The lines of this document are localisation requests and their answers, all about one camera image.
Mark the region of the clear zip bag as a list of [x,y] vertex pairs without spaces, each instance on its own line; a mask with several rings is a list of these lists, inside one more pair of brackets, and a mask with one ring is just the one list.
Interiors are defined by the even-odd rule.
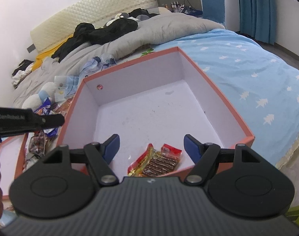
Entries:
[[72,97],[77,89],[79,77],[77,76],[55,76],[54,83],[57,87],[54,93],[55,102],[62,102]]

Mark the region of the pink box lid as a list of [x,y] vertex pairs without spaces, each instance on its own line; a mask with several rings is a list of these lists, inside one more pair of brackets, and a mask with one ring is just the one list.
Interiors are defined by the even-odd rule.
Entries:
[[0,143],[2,200],[9,200],[10,185],[23,172],[27,138],[28,134],[12,136]]

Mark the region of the yellow cloth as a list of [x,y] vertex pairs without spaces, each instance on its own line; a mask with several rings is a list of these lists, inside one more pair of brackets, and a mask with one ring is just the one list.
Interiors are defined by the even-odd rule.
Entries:
[[56,50],[58,50],[69,38],[73,37],[73,34],[71,34],[70,36],[68,36],[66,39],[64,39],[63,41],[61,41],[60,43],[58,43],[57,45],[55,45],[54,47],[47,49],[46,51],[38,54],[35,58],[35,62],[34,65],[32,66],[32,71],[35,71],[36,69],[38,69],[39,67],[41,67],[43,60],[46,57],[51,57],[52,54],[54,54],[56,52]]

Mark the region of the crumpled blue plastic bag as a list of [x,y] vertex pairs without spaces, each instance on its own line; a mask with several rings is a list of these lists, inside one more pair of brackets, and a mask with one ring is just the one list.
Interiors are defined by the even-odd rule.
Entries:
[[110,54],[105,53],[100,56],[94,56],[81,68],[79,78],[82,80],[114,65],[116,65],[115,58]]

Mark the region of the cream padded headboard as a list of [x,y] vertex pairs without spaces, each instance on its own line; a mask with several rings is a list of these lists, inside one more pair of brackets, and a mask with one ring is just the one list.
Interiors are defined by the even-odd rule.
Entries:
[[120,12],[158,7],[158,0],[81,0],[48,18],[30,32],[39,53],[68,38],[82,22],[102,27]]

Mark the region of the blue curtain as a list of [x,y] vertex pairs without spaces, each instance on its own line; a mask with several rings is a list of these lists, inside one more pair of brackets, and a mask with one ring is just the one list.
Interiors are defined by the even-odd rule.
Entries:
[[267,44],[276,39],[275,0],[239,0],[240,33]]

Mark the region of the spicy strip snack packet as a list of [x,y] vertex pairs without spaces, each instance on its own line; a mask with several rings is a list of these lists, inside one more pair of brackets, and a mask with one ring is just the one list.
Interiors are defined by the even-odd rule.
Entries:
[[148,144],[146,151],[127,170],[130,177],[158,177],[172,173],[180,163],[182,150],[164,144],[156,150]]

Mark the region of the blue chair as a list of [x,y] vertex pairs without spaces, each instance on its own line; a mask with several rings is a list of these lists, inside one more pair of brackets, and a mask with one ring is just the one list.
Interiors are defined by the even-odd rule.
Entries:
[[225,0],[202,0],[203,17],[225,25]]

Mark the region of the black white clothes pile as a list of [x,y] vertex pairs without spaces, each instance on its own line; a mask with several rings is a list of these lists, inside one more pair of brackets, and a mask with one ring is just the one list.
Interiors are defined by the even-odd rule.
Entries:
[[31,72],[34,61],[23,60],[12,73],[12,85],[14,88],[22,82]]

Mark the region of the blue star bedsheet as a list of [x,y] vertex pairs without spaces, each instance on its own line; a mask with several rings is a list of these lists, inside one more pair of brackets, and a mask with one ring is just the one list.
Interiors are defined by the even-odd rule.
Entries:
[[277,168],[299,146],[299,70],[255,41],[215,29],[154,46],[180,47],[219,87],[255,135],[253,149]]

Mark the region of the white blue plush toy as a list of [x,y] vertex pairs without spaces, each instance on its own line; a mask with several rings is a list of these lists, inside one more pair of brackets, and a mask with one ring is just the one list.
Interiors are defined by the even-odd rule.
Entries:
[[56,90],[58,90],[58,87],[54,82],[44,84],[37,94],[31,95],[24,101],[21,108],[37,111],[37,109],[40,108],[47,99],[49,99],[51,103],[54,103],[54,94]]

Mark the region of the pink cardboard box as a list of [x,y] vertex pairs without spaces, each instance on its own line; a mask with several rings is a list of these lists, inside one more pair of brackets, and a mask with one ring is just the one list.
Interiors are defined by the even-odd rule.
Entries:
[[85,78],[67,111],[58,144],[77,149],[120,137],[110,166],[123,178],[148,144],[184,149],[189,134],[223,148],[255,137],[217,85],[179,47]]

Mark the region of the grey quilt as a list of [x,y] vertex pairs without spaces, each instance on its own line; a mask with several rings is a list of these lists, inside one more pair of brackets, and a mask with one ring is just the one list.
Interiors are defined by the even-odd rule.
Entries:
[[52,82],[55,76],[77,76],[80,68],[94,56],[104,53],[120,60],[144,45],[159,45],[189,35],[203,34],[225,27],[212,20],[183,13],[164,13],[141,21],[138,29],[104,45],[84,43],[69,53],[61,62],[45,58],[41,67],[28,75],[13,91],[12,107],[21,108],[24,101]]

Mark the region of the bottles on nightstand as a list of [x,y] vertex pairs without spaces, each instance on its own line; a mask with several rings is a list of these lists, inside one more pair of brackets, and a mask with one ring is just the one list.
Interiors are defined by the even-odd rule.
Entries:
[[166,9],[174,13],[186,13],[187,9],[184,4],[180,4],[179,2],[171,2],[170,5],[164,4],[163,5]]

